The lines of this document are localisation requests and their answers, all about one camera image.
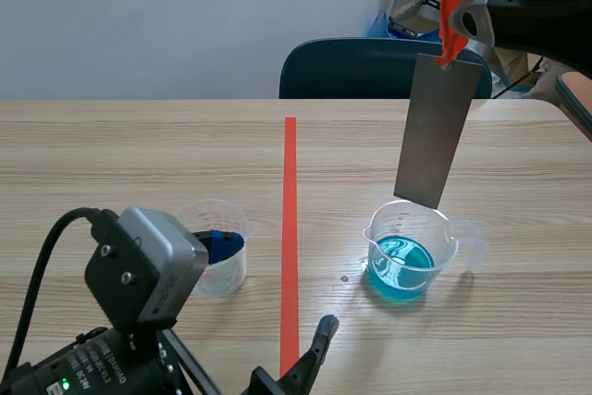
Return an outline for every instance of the plastic measuring cup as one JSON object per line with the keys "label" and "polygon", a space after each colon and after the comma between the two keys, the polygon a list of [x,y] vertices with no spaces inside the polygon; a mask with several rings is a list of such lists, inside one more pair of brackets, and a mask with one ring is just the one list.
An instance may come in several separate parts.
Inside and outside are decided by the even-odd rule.
{"label": "plastic measuring cup", "polygon": [[174,213],[191,233],[220,230],[239,233],[243,247],[224,261],[208,265],[193,293],[215,298],[236,290],[247,276],[247,240],[255,234],[255,225],[235,204],[219,199],[205,199],[187,204]]}
{"label": "plastic measuring cup", "polygon": [[477,222],[448,219],[438,210],[404,200],[379,207],[363,236],[369,242],[370,282],[399,300],[424,293],[461,244],[470,249],[469,269],[480,266],[487,252]]}

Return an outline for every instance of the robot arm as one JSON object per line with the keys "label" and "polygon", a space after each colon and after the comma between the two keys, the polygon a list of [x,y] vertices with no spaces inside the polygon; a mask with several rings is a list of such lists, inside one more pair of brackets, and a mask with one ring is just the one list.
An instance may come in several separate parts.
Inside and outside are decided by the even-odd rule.
{"label": "robot arm", "polygon": [[592,78],[592,0],[465,0],[450,25],[470,39],[547,56]]}

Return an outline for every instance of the white wall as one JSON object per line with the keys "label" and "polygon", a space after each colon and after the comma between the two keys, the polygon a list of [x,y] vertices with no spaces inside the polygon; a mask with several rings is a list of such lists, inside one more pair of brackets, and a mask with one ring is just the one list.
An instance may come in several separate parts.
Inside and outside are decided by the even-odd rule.
{"label": "white wall", "polygon": [[290,50],[387,0],[0,0],[0,98],[277,97]]}

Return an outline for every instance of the wooden table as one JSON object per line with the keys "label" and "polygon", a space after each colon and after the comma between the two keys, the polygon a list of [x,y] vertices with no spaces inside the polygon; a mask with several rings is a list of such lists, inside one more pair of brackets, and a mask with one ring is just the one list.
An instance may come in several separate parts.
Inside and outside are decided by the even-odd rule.
{"label": "wooden table", "polygon": [[[0,102],[0,354],[43,238],[81,205],[173,211],[200,198],[259,226],[249,276],[191,297],[177,332],[225,393],[278,376],[283,126],[298,118],[301,350],[341,325],[315,393],[556,395],[592,391],[592,147],[553,106],[475,101],[440,209],[483,221],[490,254],[459,258],[397,307],[364,280],[361,230],[392,199],[407,101]],[[80,222],[48,267],[23,355],[105,324],[83,283]]]}

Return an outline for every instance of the metal plate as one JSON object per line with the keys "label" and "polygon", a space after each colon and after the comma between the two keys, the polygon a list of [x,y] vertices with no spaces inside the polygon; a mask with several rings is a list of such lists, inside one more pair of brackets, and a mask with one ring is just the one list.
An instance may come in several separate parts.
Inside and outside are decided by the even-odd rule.
{"label": "metal plate", "polygon": [[417,55],[395,196],[438,208],[483,67]]}

